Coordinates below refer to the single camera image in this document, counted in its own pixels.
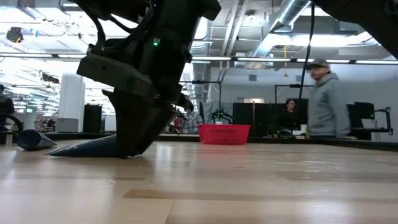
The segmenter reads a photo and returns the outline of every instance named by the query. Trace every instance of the wooden floor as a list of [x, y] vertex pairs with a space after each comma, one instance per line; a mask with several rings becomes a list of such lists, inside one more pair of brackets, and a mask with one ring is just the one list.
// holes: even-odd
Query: wooden floor
[[46, 152], [0, 147], [1, 224], [398, 223], [398, 153], [177, 142], [128, 160]]

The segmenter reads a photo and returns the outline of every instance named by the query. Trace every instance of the red basket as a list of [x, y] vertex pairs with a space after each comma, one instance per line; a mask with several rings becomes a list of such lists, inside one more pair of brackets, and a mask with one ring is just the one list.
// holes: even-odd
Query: red basket
[[200, 142], [203, 144], [246, 144], [250, 125], [200, 124]]

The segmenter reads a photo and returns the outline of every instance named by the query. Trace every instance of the white wall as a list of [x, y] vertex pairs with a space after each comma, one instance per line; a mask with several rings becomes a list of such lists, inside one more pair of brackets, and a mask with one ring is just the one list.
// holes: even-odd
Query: white wall
[[[363, 101], [373, 103], [375, 109], [390, 106], [392, 127], [398, 131], [398, 66], [390, 65], [332, 65], [341, 82], [347, 89], [346, 102], [354, 103]], [[289, 77], [284, 77], [284, 69], [247, 71], [242, 69], [231, 70], [230, 77], [224, 79], [221, 100], [232, 103], [238, 97], [263, 98], [265, 102], [274, 102], [275, 84], [295, 84], [295, 75], [301, 74], [300, 70], [288, 70]], [[257, 82], [249, 82], [247, 75], [257, 74]], [[306, 78], [306, 85], [311, 85], [311, 79]], [[278, 94], [278, 103], [284, 103], [288, 98], [296, 98], [298, 89], [281, 88]], [[218, 100], [218, 95], [211, 95]], [[303, 89], [303, 98], [309, 97], [309, 91]], [[386, 126], [386, 117], [383, 113], [376, 113], [378, 127]], [[398, 142], [398, 133], [393, 136], [380, 134], [381, 141]]]

